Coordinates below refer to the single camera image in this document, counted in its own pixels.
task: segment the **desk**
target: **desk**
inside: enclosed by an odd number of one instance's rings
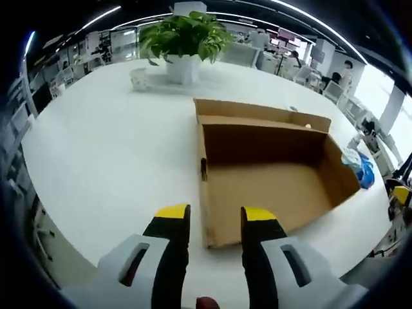
[[[222,308],[248,308],[241,248],[201,245],[197,134],[193,97],[233,100],[321,115],[344,147],[355,128],[328,99],[289,80],[216,62],[201,65],[201,83],[132,91],[129,72],[146,60],[104,66],[56,98],[23,140],[28,171],[42,204],[66,239],[92,264],[134,233],[143,233],[166,205],[190,203],[190,263],[182,305],[208,295]],[[359,146],[370,158],[361,142]],[[365,258],[390,227],[379,170],[375,184],[295,231],[342,276]]]

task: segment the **green leaves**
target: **green leaves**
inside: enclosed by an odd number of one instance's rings
[[[140,48],[147,49],[156,58],[168,55],[196,55],[204,61],[216,61],[233,36],[212,15],[191,12],[186,16],[172,16],[160,24],[144,28],[140,32]]]

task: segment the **window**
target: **window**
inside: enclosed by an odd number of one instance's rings
[[[409,95],[405,96],[402,108],[389,133],[405,161],[412,152],[412,98]]]
[[[379,119],[388,105],[394,82],[385,73],[367,65],[356,88],[355,97]]]

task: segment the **box flap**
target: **box flap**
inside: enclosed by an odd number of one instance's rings
[[[266,106],[198,98],[194,99],[194,104],[196,107],[196,117],[199,124],[202,124],[203,121],[206,120],[212,121],[210,118],[208,119],[208,117],[203,116],[220,116],[247,118],[249,119],[248,124],[239,123],[240,120],[237,120],[238,122],[236,123],[250,126],[269,126],[269,122],[295,124],[301,127],[310,124],[312,129],[325,133],[329,132],[329,127],[331,124],[331,120],[325,117],[295,111],[287,111],[284,109],[270,108]],[[265,122],[252,122],[251,120],[264,120]]]

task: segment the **ceiling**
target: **ceiling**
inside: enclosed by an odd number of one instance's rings
[[[283,0],[306,13],[320,19],[328,26],[332,27],[353,45],[378,53],[383,58],[394,65],[405,70],[406,65],[402,60],[401,49],[398,45],[392,30],[388,26],[388,16],[383,17],[376,6],[370,5],[367,0]],[[169,7],[173,7],[176,0],[38,0],[30,1],[22,10],[22,3],[12,4],[11,12],[17,12],[16,16],[8,16],[8,20],[13,20],[11,28],[15,35],[8,39],[12,59],[9,61],[7,69],[13,70],[13,61],[18,62],[19,55],[23,50],[22,42],[27,40],[30,30],[36,30],[35,39],[30,49],[29,61],[34,62],[44,53],[43,45],[50,39],[64,34],[67,35],[80,29],[87,22],[101,13],[121,5],[122,8],[115,13],[99,20],[88,28],[87,31],[110,29],[118,24],[122,24],[139,17],[156,15],[170,12]],[[325,29],[312,19],[296,12],[290,8],[282,6],[271,0],[203,0],[208,6],[208,11],[225,12],[255,19],[261,19],[270,23],[278,24],[293,32],[302,35],[313,35],[324,37],[341,45],[348,55],[359,59],[359,56],[348,48],[331,31]],[[84,35],[80,32],[77,39]],[[388,70],[389,66],[383,66],[382,70]]]

